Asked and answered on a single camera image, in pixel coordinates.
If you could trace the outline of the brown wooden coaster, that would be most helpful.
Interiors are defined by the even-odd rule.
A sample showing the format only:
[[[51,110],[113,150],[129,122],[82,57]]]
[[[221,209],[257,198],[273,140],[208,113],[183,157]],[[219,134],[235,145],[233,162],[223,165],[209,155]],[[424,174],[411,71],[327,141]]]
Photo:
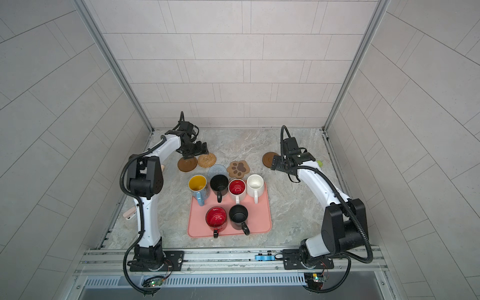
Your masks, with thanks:
[[[177,168],[184,173],[188,173],[193,171],[198,165],[198,160],[195,157],[185,159],[181,158],[177,162]]]
[[[278,154],[275,152],[265,153],[262,157],[263,165],[270,169],[273,164],[273,159],[275,158],[275,156],[278,156]]]

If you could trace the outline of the woven rattan coaster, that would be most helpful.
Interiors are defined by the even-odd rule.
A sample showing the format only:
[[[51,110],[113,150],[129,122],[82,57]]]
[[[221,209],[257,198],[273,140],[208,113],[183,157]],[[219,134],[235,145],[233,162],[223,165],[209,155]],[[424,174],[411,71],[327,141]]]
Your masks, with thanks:
[[[216,164],[216,156],[213,153],[202,154],[197,158],[197,164],[202,168],[211,168]]]

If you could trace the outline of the grey felt round coaster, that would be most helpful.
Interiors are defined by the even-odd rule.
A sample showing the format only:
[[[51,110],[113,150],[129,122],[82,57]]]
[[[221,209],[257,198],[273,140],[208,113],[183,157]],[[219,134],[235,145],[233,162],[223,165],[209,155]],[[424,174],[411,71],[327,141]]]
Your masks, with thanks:
[[[207,177],[211,179],[217,175],[228,176],[226,167],[221,164],[215,164],[214,166],[211,166],[207,172]]]

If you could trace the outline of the cork paw print coaster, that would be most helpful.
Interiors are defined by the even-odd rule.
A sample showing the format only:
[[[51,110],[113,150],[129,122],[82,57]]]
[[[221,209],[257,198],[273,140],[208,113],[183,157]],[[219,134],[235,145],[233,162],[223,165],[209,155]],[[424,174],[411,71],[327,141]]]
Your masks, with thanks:
[[[250,167],[245,160],[232,161],[227,168],[227,172],[231,178],[243,179],[250,172]]]

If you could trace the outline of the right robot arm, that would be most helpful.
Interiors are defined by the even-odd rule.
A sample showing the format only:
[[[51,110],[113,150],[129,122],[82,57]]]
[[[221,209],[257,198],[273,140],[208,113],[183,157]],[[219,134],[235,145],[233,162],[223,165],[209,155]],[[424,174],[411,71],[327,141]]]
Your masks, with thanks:
[[[326,258],[349,258],[360,263],[373,261],[368,236],[366,206],[338,189],[321,171],[321,167],[305,147],[298,146],[288,128],[281,127],[280,154],[272,159],[271,169],[297,183],[305,183],[324,209],[321,232],[301,242],[300,261],[312,268]]]

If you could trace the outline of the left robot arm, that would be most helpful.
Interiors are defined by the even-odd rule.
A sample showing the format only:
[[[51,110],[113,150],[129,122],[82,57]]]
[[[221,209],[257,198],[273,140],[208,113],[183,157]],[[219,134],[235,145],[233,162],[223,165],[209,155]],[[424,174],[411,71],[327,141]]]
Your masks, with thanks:
[[[174,152],[185,160],[207,155],[207,143],[197,140],[199,132],[182,112],[177,125],[165,132],[160,142],[141,154],[131,155],[123,167],[119,185],[125,195],[135,200],[138,226],[138,238],[126,251],[126,255],[134,251],[134,256],[124,262],[125,268],[134,272],[159,271],[164,266],[173,269],[163,252],[158,226],[158,195],[164,183],[161,163]]]

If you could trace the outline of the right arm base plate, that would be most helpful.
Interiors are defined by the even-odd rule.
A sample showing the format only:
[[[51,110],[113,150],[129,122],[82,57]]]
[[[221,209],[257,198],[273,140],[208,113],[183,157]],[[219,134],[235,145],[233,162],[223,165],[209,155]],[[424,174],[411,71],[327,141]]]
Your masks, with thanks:
[[[323,256],[312,257],[301,249],[283,249],[282,262],[285,270],[332,270],[335,268],[332,259]]]

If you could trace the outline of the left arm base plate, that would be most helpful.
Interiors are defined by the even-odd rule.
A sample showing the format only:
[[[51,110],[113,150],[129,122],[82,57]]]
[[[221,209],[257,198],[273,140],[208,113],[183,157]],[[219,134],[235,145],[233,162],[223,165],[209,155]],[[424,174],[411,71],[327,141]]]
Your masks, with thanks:
[[[180,271],[184,256],[184,251],[165,251],[160,254],[141,250],[140,253],[134,254],[134,258],[127,262],[127,266],[132,272]]]

